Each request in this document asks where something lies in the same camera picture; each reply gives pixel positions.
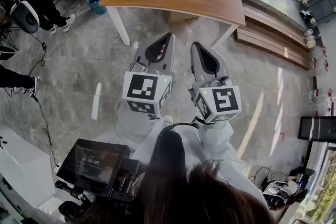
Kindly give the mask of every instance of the white marker cube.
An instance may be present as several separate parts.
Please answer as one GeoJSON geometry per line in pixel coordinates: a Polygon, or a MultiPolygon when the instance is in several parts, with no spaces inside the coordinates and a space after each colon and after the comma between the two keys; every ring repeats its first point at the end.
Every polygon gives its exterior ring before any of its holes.
{"type": "Polygon", "coordinates": [[[194,102],[206,123],[231,120],[242,107],[239,86],[200,88],[194,102]]]}
{"type": "Polygon", "coordinates": [[[171,92],[171,76],[125,72],[122,98],[134,112],[160,114],[171,92]]]}

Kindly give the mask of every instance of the person's hair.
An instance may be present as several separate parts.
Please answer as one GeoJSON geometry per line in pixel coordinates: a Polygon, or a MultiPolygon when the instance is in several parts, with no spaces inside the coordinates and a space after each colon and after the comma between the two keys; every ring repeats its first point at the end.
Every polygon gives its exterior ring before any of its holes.
{"type": "Polygon", "coordinates": [[[111,199],[97,197],[77,223],[81,224],[273,224],[268,209],[256,198],[217,179],[218,166],[197,165],[186,177],[149,168],[136,193],[136,204],[125,214],[111,199]]]}

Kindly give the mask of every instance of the dark hair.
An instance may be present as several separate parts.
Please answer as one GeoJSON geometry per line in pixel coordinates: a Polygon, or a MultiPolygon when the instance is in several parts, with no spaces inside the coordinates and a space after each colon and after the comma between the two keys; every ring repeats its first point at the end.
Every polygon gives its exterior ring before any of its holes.
{"type": "Polygon", "coordinates": [[[212,162],[200,163],[187,178],[181,137],[175,132],[160,135],[136,192],[136,203],[125,210],[111,199],[98,197],[77,223],[275,223],[256,198],[219,181],[218,169],[212,162]]]}

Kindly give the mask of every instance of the cardboard box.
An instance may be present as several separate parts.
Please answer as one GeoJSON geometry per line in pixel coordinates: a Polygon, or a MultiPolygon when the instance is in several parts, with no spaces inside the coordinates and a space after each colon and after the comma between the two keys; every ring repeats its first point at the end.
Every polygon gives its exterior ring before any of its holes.
{"type": "Polygon", "coordinates": [[[188,13],[181,13],[181,12],[167,12],[168,23],[176,24],[181,22],[186,22],[189,20],[198,20],[199,16],[188,14],[188,13]]]}

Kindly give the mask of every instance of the display screen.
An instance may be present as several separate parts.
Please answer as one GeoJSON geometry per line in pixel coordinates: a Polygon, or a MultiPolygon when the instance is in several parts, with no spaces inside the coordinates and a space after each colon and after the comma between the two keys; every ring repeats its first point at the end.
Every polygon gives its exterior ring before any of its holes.
{"type": "Polygon", "coordinates": [[[65,164],[65,169],[74,171],[78,176],[107,184],[116,166],[118,156],[118,153],[75,145],[65,164]]]}
{"type": "Polygon", "coordinates": [[[336,117],[302,117],[300,139],[336,142],[336,117]]]}

